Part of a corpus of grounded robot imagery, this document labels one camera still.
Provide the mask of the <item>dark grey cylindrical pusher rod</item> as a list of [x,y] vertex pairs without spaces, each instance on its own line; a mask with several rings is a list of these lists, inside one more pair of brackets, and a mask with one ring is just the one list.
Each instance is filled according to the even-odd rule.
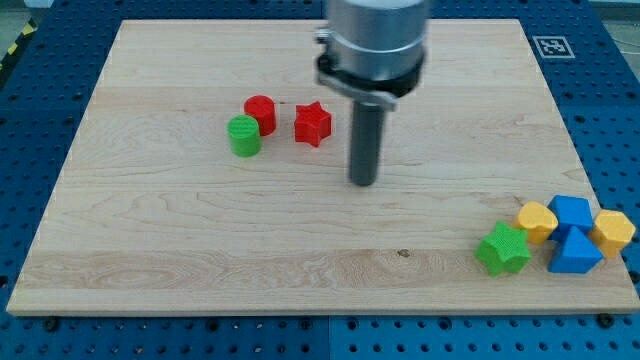
[[370,186],[377,179],[385,118],[382,107],[353,102],[349,179],[357,186]]

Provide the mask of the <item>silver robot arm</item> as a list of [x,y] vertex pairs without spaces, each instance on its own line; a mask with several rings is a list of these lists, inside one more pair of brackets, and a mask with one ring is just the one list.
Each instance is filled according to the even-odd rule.
[[418,84],[426,59],[426,0],[327,0],[316,81],[352,100],[349,179],[376,181],[386,115]]

